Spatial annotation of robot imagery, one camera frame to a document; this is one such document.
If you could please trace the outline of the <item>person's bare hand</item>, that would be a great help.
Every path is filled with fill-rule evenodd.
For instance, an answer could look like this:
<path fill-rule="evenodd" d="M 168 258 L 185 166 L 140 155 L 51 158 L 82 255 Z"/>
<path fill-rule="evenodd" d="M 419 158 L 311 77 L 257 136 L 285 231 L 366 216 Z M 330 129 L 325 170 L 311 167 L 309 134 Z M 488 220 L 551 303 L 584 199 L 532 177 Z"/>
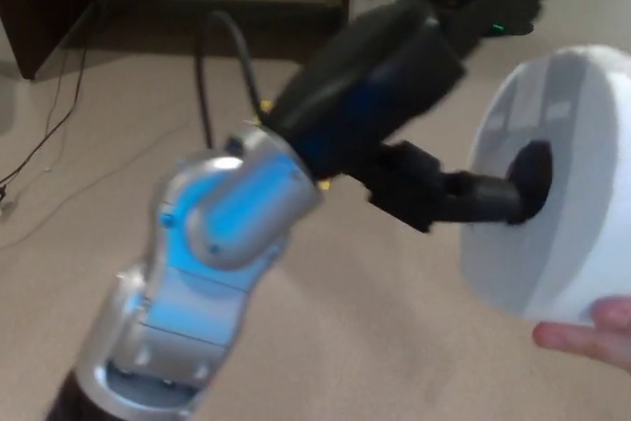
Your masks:
<path fill-rule="evenodd" d="M 540 322 L 532 340 L 539 348 L 589 358 L 630 374 L 630 298 L 600 300 L 591 316 L 592 327 Z"/>

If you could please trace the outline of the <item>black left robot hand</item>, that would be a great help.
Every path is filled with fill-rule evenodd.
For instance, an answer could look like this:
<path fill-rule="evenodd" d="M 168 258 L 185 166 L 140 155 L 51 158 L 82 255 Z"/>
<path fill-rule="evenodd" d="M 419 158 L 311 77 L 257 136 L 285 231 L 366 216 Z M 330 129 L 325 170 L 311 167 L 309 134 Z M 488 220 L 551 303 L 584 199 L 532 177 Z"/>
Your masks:
<path fill-rule="evenodd" d="M 276 99 L 263 124 L 315 179 L 349 175 L 371 204 L 420 231 L 437 222 L 532 218 L 552 179 L 547 145 L 526 148 L 507 177 L 446 173 L 438 159 L 387 138 L 428 112 L 464 77 L 487 38 L 527 35 L 543 0 L 394 0 L 353 20 Z"/>

